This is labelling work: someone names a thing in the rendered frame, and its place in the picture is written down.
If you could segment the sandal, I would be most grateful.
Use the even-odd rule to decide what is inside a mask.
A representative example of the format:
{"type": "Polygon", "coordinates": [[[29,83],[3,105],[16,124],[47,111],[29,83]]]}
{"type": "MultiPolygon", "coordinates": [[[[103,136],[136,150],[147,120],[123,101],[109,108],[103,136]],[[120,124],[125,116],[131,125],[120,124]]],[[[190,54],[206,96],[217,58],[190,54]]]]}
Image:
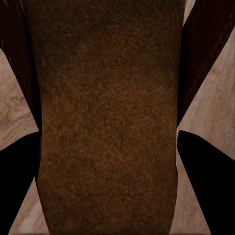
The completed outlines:
{"type": "Polygon", "coordinates": [[[169,235],[177,127],[235,0],[0,0],[0,48],[41,134],[50,235],[169,235]]]}

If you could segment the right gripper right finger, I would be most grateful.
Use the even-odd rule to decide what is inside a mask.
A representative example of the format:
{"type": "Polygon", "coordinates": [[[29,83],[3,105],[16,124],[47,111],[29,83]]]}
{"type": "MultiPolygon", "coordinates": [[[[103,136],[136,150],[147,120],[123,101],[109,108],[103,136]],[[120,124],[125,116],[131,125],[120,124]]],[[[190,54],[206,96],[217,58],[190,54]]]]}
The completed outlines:
{"type": "Polygon", "coordinates": [[[178,133],[177,150],[211,235],[235,235],[235,161],[183,130],[178,133]]]}

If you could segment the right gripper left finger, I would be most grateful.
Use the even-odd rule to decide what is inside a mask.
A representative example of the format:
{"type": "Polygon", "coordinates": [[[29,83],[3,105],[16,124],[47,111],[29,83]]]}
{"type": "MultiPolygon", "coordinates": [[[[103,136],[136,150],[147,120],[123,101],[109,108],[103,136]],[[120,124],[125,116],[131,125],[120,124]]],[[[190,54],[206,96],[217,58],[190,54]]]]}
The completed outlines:
{"type": "Polygon", "coordinates": [[[8,235],[35,177],[40,138],[31,133],[0,151],[0,235],[8,235]]]}

